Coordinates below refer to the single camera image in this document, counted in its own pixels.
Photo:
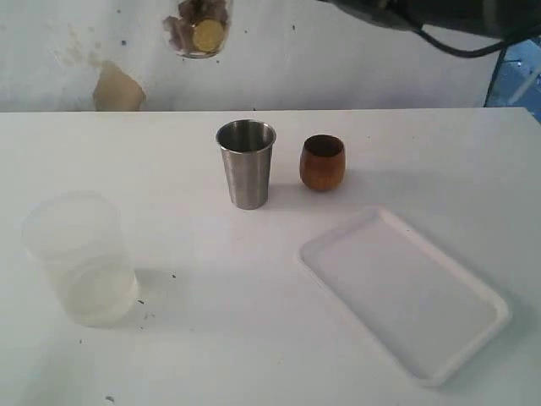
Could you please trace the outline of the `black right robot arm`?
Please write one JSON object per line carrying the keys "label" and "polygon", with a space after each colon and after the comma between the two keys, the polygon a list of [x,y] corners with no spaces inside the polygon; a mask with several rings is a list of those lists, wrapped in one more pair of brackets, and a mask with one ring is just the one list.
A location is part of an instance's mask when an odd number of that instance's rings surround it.
{"label": "black right robot arm", "polygon": [[335,0],[356,19],[393,30],[425,25],[495,39],[540,33],[539,0]]}

